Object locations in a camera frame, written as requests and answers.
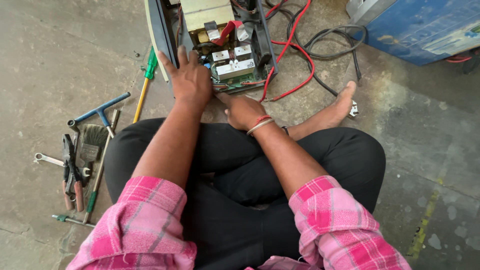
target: black pants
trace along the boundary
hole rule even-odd
[[[119,132],[105,157],[112,202],[164,118],[137,122]],[[352,128],[315,132],[298,144],[373,212],[385,172],[382,146]],[[199,177],[214,172],[213,184]],[[273,255],[298,259],[300,233],[277,176],[251,136],[228,124],[201,124],[182,214],[185,240],[197,244],[196,269],[257,267]],[[265,210],[250,208],[270,204]]]

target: yellow paint stripe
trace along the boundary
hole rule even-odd
[[[443,184],[443,180],[441,178],[438,178],[437,183]],[[435,211],[435,205],[437,204],[439,192],[440,192],[439,187],[435,187],[432,195],[430,196],[430,199],[428,200],[425,214],[420,220],[420,223],[417,227],[417,231],[413,236],[412,243],[408,248],[407,253],[405,254],[409,262],[412,260],[418,259],[420,255],[420,251],[423,249],[423,241],[425,240],[425,231],[427,230],[427,225],[430,218],[432,217],[433,211]]]

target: black wristband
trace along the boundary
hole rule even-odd
[[[282,126],[282,128],[285,129],[285,133],[287,133],[287,135],[290,136],[290,134],[288,134],[288,129],[287,129],[287,127],[286,127],[286,126]]]

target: blue machine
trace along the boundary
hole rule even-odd
[[[347,6],[350,22],[367,27],[365,43],[410,63],[425,65],[480,47],[480,0],[378,0],[381,10],[376,0],[353,1],[358,9]]]

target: bare foot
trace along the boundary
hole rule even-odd
[[[336,100],[328,107],[295,126],[288,128],[290,137],[298,141],[316,131],[337,127],[352,109],[352,96],[357,84],[348,82],[347,86],[338,94]]]

